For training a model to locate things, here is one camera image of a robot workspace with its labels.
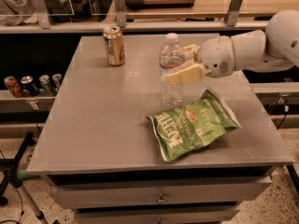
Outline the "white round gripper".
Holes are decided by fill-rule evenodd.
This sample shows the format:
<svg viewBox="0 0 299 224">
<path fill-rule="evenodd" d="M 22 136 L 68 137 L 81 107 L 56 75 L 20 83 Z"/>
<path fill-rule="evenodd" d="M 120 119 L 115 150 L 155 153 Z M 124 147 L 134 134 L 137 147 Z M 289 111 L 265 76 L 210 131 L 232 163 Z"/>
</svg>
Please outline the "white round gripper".
<svg viewBox="0 0 299 224">
<path fill-rule="evenodd" d="M 209 77 L 230 76 L 235 70 L 233 43 L 228 36 L 208 39 L 200 47 L 192 44 L 179 50 L 185 60 L 198 60 L 186 68 L 164 75 L 164 82 L 170 85 L 194 83 L 201 81 L 207 74 Z"/>
</svg>

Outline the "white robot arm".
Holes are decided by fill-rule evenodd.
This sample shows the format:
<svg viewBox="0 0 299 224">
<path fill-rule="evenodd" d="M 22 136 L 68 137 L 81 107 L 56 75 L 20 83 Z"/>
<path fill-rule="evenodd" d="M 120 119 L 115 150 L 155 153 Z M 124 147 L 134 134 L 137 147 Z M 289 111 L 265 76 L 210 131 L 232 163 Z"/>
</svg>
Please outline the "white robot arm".
<svg viewBox="0 0 299 224">
<path fill-rule="evenodd" d="M 299 11 L 284 10 L 262 30 L 208 39 L 197 58 L 161 76 L 164 84 L 193 83 L 204 77 L 227 77 L 239 70 L 271 73 L 299 66 Z"/>
</svg>

